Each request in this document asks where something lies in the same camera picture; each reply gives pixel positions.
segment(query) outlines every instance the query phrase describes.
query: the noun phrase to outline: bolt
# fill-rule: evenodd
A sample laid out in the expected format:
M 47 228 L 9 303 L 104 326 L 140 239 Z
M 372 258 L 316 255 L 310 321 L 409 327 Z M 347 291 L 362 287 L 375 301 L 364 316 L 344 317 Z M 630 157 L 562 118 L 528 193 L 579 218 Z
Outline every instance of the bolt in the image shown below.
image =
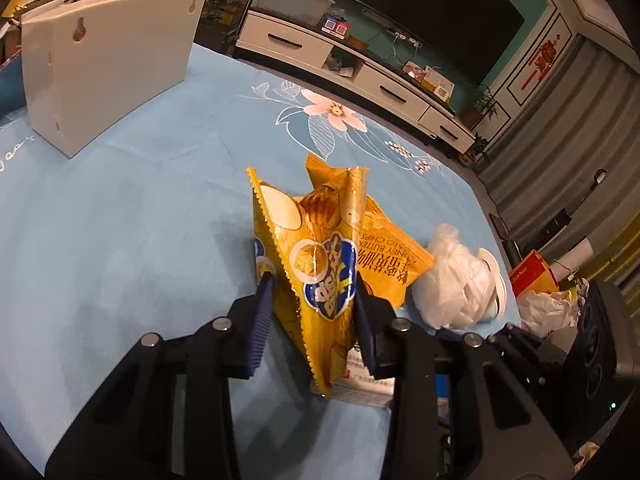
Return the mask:
M 471 348 L 478 348 L 482 344 L 482 338 L 474 332 L 465 334 L 463 340 L 466 344 L 471 346 Z
M 231 328 L 233 323 L 228 317 L 223 316 L 223 317 L 217 317 L 216 319 L 214 319 L 212 325 L 215 330 L 219 330 L 220 332 L 226 332 Z
M 140 342 L 142 346 L 153 347 L 158 344 L 160 341 L 160 336 L 158 334 L 154 334 L 153 332 L 149 332 L 140 338 Z
M 411 322 L 404 317 L 396 317 L 391 322 L 391 328 L 398 330 L 398 332 L 406 332 L 411 328 Z

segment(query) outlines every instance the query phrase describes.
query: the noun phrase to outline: clear plastic bin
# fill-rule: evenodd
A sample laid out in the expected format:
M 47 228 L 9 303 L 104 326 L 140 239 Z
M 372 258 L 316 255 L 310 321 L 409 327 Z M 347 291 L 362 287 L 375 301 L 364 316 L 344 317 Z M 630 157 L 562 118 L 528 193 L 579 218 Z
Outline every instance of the clear plastic bin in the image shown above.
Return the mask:
M 315 26 L 334 3 L 333 0 L 258 0 L 257 6 Z

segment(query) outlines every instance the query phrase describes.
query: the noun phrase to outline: potato chip bag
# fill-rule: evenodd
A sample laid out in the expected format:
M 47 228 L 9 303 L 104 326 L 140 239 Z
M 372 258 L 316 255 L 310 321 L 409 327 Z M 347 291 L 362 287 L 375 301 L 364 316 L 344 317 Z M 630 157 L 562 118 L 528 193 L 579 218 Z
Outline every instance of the potato chip bag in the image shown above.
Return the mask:
M 247 169 L 258 278 L 276 275 L 274 311 L 329 393 L 354 344 L 356 260 L 368 168 L 351 168 L 294 200 Z
M 306 170 L 315 188 L 331 184 L 349 171 L 331 168 L 311 154 L 306 158 Z M 367 195 L 357 270 L 372 293 L 398 308 L 404 304 L 406 288 L 434 263 L 435 258 L 389 220 L 376 201 Z

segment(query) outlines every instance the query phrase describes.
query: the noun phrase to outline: white plastic bag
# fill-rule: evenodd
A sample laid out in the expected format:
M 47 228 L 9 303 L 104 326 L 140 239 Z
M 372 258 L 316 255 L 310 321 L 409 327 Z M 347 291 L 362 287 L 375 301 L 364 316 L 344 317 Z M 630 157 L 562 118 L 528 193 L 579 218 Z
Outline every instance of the white plastic bag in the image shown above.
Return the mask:
M 546 337 L 556 330 L 578 323 L 577 301 L 565 300 L 564 292 L 539 294 L 533 290 L 523 292 L 516 298 L 522 327 L 538 337 Z
M 415 306 L 435 329 L 477 323 L 495 290 L 487 264 L 458 241 L 458 234 L 449 224 L 436 227 L 427 247 L 436 264 L 412 285 Z

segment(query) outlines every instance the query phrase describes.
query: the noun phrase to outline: black tv screen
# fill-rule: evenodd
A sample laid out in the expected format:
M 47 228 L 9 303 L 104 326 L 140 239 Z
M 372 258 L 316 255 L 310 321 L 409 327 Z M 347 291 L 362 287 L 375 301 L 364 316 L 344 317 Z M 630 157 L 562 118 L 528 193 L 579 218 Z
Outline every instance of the black tv screen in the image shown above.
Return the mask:
M 524 22 L 509 0 L 356 0 L 480 84 Z

